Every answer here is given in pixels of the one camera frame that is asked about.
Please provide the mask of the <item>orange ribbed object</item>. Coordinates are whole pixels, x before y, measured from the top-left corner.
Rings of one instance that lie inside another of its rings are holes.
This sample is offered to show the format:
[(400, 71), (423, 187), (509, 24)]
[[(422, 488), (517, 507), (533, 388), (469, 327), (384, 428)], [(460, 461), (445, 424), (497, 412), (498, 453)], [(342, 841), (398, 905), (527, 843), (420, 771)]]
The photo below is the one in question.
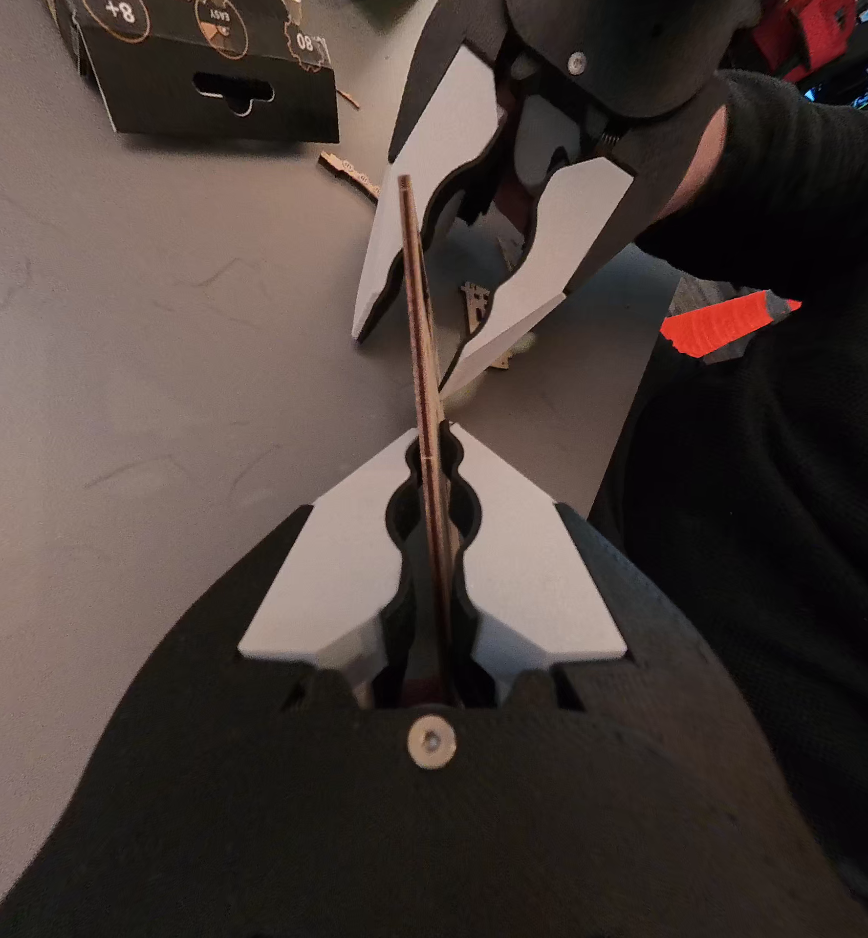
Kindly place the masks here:
[(680, 355), (708, 360), (801, 308), (800, 301), (769, 290), (703, 306), (667, 317), (659, 334)]

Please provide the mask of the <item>person's dark clothing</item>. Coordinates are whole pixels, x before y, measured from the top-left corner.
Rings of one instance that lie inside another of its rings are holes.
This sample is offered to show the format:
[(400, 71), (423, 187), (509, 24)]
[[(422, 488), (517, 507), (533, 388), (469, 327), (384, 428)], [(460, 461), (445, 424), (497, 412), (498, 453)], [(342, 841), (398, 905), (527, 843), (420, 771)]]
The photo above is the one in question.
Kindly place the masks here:
[(592, 522), (732, 674), (868, 909), (868, 268), (740, 358), (659, 337)]

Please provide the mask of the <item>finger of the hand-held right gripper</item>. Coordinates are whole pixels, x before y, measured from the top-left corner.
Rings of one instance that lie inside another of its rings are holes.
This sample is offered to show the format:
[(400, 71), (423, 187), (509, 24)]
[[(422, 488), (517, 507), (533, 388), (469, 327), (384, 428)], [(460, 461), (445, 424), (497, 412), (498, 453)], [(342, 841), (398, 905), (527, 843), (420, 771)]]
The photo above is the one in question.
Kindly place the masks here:
[(608, 157), (581, 159), (581, 126), (539, 96), (522, 105), (513, 167), (537, 197), (529, 241), (514, 272), (492, 293), (485, 320), (457, 352), (443, 397), (474, 381), (564, 300), (634, 180)]
[(403, 283), (398, 179), (409, 175), (425, 250), (449, 232), (475, 168), (499, 130), (492, 67), (461, 44), (398, 155), (389, 163), (356, 294), (351, 335), (363, 343)]

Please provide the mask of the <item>person's right forearm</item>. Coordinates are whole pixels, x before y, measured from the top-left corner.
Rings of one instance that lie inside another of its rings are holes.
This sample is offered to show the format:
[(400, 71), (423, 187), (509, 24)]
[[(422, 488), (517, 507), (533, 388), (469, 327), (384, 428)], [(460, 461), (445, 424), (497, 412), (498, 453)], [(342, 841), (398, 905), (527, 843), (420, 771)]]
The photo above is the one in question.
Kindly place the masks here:
[(723, 70), (726, 135), (685, 206), (635, 241), (694, 277), (805, 300), (868, 264), (868, 110)]

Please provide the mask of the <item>black cardboard box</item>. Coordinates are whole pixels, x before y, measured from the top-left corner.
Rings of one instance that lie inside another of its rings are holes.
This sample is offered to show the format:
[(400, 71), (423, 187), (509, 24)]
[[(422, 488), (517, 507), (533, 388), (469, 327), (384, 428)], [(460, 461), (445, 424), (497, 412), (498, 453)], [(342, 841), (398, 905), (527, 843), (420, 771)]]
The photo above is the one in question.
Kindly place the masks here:
[(299, 1), (47, 1), (117, 133), (339, 141), (334, 70)]

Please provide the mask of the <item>red plastic object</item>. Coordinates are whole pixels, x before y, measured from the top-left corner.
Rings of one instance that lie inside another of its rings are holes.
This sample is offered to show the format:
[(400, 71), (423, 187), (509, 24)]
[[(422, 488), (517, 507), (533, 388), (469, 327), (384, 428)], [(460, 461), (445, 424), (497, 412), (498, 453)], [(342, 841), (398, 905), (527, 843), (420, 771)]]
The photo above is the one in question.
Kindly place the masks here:
[(766, 73), (795, 82), (843, 55), (857, 22), (854, 1), (764, 1), (748, 35)]

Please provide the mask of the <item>laser-cut wooden sheet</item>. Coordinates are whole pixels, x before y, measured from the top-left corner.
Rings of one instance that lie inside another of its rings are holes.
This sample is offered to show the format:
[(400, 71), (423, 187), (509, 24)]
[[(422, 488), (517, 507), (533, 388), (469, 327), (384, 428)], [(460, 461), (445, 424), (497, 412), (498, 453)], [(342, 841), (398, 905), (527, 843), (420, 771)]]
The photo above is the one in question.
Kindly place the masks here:
[(428, 536), (428, 564), (433, 593), (440, 699), (457, 702), (451, 670), (451, 596), (456, 555), (456, 533), (449, 517), (449, 484), (443, 473), (440, 425), (444, 418), (440, 398), (438, 350), (433, 334), (428, 275), (412, 178), (397, 178), (397, 198), (403, 240), (403, 268), (409, 319), (412, 374), (417, 425), (421, 494)]

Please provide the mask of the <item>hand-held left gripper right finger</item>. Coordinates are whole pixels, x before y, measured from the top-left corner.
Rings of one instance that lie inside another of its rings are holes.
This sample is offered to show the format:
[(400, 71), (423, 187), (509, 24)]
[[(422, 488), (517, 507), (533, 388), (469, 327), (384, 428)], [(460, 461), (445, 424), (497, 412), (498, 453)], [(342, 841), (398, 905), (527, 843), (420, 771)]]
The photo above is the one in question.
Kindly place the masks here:
[(450, 660), (464, 702), (501, 702), (524, 673), (617, 661), (628, 646), (557, 503), (456, 423), (441, 425), (456, 529)]

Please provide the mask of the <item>toothed wooden strip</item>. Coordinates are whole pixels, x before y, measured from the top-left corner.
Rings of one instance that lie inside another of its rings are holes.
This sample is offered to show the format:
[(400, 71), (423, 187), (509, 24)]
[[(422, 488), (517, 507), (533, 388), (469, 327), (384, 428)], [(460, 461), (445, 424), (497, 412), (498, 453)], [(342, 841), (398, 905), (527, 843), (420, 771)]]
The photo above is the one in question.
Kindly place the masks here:
[(348, 160), (336, 154), (322, 150), (319, 164), (338, 179), (346, 181), (359, 192), (365, 194), (373, 204), (378, 204), (381, 188), (374, 184), (363, 172), (357, 170)]

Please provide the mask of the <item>small wooden part with holes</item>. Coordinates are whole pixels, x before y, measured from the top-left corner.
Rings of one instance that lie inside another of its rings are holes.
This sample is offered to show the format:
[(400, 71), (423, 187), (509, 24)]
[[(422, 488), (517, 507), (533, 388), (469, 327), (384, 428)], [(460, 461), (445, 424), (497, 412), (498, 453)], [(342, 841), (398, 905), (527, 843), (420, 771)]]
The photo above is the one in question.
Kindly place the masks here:
[(464, 281), (460, 286), (464, 298), (467, 337), (472, 337), (485, 321), (490, 291), (471, 281)]

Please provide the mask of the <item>person's right hand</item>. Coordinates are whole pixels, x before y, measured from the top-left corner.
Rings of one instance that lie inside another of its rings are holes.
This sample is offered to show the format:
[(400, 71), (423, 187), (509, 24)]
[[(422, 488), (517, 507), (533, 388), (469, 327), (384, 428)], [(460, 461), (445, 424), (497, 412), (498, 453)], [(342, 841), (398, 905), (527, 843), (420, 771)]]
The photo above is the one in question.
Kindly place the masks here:
[(694, 157), (672, 197), (656, 217), (670, 217), (689, 205), (704, 189), (717, 169), (726, 143), (728, 109), (722, 105), (708, 122)]

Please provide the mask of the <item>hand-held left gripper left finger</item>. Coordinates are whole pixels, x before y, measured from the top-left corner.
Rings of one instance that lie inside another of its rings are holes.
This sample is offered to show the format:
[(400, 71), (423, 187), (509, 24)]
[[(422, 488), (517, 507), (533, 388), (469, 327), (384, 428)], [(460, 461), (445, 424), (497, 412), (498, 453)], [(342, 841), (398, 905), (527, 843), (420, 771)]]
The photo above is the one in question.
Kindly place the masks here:
[(407, 547), (421, 522), (417, 432), (403, 433), (318, 498), (238, 650), (343, 676), (361, 705), (406, 663), (415, 626)]

